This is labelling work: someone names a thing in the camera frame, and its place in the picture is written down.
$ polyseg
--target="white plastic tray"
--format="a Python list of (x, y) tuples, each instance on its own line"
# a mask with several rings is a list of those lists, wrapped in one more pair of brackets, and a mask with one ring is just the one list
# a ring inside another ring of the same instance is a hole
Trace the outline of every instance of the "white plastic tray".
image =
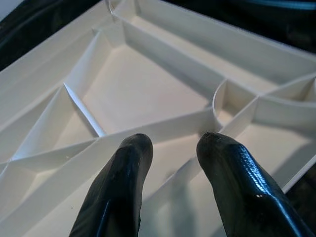
[(0, 72), (0, 236), (68, 236), (134, 133), (154, 143), (141, 237), (225, 236), (196, 158), (206, 131), (242, 142), (285, 192), (315, 163), (316, 57), (159, 0), (117, 2)]

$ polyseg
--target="curved divider wall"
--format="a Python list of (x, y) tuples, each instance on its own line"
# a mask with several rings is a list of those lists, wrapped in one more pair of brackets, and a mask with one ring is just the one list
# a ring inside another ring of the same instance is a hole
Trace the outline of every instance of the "curved divider wall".
[(154, 145), (140, 237), (225, 236), (196, 158), (206, 131), (242, 142), (284, 191), (316, 162), (315, 57), (159, 0), (112, 10), (99, 3), (50, 39), (60, 48), (0, 73), (1, 236), (68, 236), (134, 133)]

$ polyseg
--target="white molded plastic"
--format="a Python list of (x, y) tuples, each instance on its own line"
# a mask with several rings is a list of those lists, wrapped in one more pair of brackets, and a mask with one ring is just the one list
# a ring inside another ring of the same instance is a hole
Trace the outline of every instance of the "white molded plastic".
[(109, 3), (0, 72), (0, 236), (68, 236), (135, 133), (154, 145), (140, 237), (225, 236), (196, 158), (206, 131), (285, 192), (315, 164), (315, 56), (160, 0)]

